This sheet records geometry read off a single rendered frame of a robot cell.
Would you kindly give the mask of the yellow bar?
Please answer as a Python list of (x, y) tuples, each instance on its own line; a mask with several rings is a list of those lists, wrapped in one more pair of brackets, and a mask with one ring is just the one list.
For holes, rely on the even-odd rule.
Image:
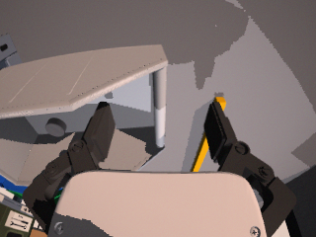
[[(221, 108), (224, 110), (226, 102), (225, 102), (223, 97), (215, 97), (214, 102), (219, 102)], [(198, 152), (197, 152), (197, 157), (195, 159), (195, 162), (194, 162), (194, 165), (191, 169), (191, 172), (198, 172), (199, 167), (203, 161), (203, 158), (207, 152), (207, 149), (208, 149), (208, 144), (206, 141), (205, 134), (203, 134), (203, 137), (202, 137), (202, 140), (201, 140)]]

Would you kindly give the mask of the blue open bin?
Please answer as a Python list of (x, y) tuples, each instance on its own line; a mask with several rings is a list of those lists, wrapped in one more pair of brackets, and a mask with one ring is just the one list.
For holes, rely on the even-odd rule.
[(0, 187), (13, 191), (13, 192), (17, 192), (17, 193), (23, 193), (24, 190), (27, 187), (24, 186), (15, 186), (13, 183), (11, 183), (10, 181), (6, 180), (5, 178), (3, 178), (2, 176), (0, 176)]

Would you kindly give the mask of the green open bin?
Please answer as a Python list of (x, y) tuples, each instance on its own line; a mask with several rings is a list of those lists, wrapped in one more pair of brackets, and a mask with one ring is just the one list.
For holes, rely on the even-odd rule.
[[(58, 192), (58, 194), (55, 196), (55, 199), (54, 199), (55, 204), (57, 204), (57, 202), (58, 202), (58, 200), (59, 200), (59, 196), (60, 196), (62, 190), (63, 190), (63, 189), (61, 189), (61, 190)], [(21, 195), (23, 195), (23, 194), (21, 194), (21, 193), (16, 193), (16, 192), (13, 192), (13, 191), (10, 191), (10, 190), (6, 190), (6, 191), (12, 193), (13, 195), (15, 195), (15, 196), (17, 196), (17, 197), (19, 197), (19, 198), (22, 198)]]

